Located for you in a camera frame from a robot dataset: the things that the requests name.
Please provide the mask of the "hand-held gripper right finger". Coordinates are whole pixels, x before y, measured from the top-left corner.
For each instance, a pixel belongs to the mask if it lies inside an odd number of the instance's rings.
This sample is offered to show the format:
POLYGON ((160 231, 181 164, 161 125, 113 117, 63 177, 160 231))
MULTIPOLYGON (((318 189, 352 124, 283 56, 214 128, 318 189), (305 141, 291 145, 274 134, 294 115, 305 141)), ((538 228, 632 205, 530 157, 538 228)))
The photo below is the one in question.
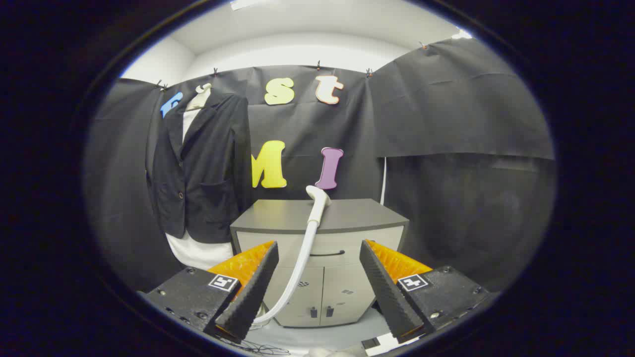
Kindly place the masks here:
POLYGON ((362 241, 359 260, 400 343, 450 327, 495 298, 452 266, 433 269, 369 239, 362 241))

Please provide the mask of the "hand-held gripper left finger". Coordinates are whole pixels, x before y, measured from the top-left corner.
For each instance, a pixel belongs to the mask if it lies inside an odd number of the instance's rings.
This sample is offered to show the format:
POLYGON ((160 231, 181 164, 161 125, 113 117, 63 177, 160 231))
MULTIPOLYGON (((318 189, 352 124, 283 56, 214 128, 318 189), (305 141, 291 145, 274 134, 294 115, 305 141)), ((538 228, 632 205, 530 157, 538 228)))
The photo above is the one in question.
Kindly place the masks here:
POLYGON ((278 262, 277 242, 267 241, 208 270, 186 267, 141 296, 177 322, 240 343, 278 262))

